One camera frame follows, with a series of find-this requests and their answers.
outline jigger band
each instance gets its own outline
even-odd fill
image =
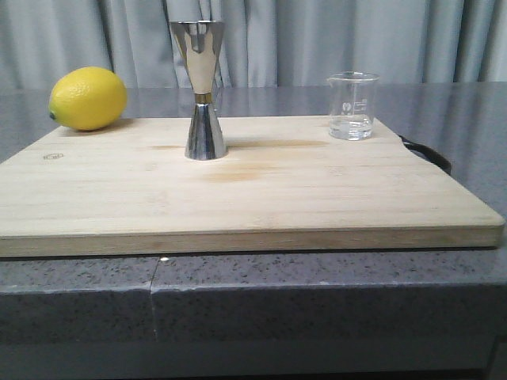
[[[212,93],[195,93],[196,103],[208,104],[213,102]]]

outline measuring beaker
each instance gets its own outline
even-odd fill
[[[379,75],[344,71],[327,78],[331,86],[330,135],[362,140],[372,134],[373,102]]]

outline water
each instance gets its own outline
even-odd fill
[[[372,123],[366,115],[331,116],[330,135],[336,139],[362,140],[372,134]]]

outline cutting board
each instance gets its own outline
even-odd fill
[[[504,219],[376,121],[221,118],[228,154],[185,157],[190,119],[58,127],[0,164],[0,257],[498,245]]]

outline gray curtain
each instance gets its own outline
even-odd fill
[[[218,86],[507,80],[506,0],[0,0],[0,89],[83,66],[127,87],[189,87],[168,21],[226,23]]]

